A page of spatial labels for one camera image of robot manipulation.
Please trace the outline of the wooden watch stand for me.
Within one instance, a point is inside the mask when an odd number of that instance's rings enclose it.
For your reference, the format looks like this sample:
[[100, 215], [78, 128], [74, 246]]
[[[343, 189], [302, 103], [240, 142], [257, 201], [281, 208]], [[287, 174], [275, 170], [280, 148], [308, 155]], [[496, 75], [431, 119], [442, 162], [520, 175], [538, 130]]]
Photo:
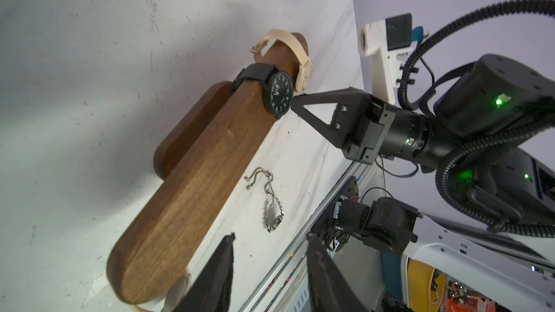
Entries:
[[223, 81], [160, 143], [154, 168], [163, 183], [107, 262], [121, 301], [147, 303], [178, 282], [274, 122], [258, 82]]

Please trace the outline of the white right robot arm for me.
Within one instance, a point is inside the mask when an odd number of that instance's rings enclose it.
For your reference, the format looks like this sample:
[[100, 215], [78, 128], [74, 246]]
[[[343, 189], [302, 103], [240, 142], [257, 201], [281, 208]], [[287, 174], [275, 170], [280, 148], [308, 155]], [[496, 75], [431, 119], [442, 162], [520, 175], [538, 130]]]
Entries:
[[[355, 163], [397, 157], [435, 175], [441, 198], [490, 234], [554, 238], [554, 172], [521, 144], [554, 127], [554, 82], [506, 56], [487, 54], [408, 97], [423, 55], [470, 25], [511, 14], [554, 15], [554, 0], [481, 7], [422, 41], [400, 65], [398, 105], [355, 88], [300, 95], [292, 109]], [[553, 311], [554, 281], [448, 231], [391, 196], [371, 205], [333, 198], [307, 235], [316, 311], [362, 311], [327, 252], [354, 238], [382, 253], [429, 262], [511, 311]]]

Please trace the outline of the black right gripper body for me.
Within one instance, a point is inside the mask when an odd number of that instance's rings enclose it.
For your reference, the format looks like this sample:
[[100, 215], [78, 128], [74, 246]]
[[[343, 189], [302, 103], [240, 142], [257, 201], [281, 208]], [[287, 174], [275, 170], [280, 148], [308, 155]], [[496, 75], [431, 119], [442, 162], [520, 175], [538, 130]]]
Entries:
[[424, 115], [373, 99], [356, 112], [342, 152], [348, 160], [369, 165], [384, 155], [433, 171], [447, 155], [447, 130]]

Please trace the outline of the black wrist watch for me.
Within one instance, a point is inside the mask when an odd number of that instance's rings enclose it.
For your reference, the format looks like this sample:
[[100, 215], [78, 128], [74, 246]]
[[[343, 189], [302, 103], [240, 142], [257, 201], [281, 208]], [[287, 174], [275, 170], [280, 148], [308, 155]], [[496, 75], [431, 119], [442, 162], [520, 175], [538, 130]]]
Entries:
[[254, 63], [241, 70], [232, 82], [231, 92], [235, 93], [246, 80], [254, 80], [262, 88], [264, 107], [279, 120], [290, 109], [293, 100], [293, 80], [276, 65]]

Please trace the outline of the beige wrist watch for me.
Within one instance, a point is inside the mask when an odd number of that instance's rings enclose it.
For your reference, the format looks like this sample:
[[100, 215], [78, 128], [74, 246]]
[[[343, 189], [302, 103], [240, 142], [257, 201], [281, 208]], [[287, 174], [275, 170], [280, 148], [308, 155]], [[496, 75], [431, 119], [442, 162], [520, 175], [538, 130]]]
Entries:
[[307, 48], [308, 45], [305, 37], [300, 33], [291, 33], [286, 30], [272, 29], [251, 48], [250, 52], [252, 53], [255, 62], [260, 63], [262, 61], [262, 51], [272, 40], [285, 45], [295, 56], [298, 71], [294, 82], [294, 89], [298, 95], [303, 94], [306, 86], [311, 80], [313, 72], [313, 64], [309, 57]]
[[173, 311], [181, 303], [191, 286], [192, 275], [189, 268], [186, 268], [186, 271], [166, 293], [147, 303], [129, 305], [129, 308], [135, 312]]

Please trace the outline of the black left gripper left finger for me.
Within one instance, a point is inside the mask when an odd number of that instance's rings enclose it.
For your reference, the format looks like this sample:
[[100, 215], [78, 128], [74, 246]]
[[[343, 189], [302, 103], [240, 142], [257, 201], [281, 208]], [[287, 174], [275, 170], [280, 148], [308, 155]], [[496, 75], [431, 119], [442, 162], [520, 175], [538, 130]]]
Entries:
[[189, 292], [174, 311], [229, 311], [234, 276], [235, 234], [223, 237]]

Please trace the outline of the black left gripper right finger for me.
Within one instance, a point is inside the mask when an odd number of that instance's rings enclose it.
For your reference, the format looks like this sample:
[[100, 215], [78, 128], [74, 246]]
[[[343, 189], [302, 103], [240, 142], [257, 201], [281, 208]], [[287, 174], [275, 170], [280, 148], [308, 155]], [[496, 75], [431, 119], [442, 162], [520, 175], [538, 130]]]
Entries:
[[312, 310], [368, 311], [348, 286], [319, 237], [314, 233], [309, 233], [306, 235], [306, 239], [308, 241], [307, 273]]

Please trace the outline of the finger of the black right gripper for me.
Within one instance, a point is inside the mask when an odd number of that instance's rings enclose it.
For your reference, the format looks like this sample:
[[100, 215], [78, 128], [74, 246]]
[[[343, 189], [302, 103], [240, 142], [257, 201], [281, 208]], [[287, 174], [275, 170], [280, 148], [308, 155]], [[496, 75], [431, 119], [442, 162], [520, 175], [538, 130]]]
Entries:
[[[377, 120], [373, 111], [377, 97], [357, 88], [345, 88], [299, 95], [293, 99], [291, 109], [334, 147], [377, 146]], [[313, 107], [333, 110], [328, 121], [312, 112]]]

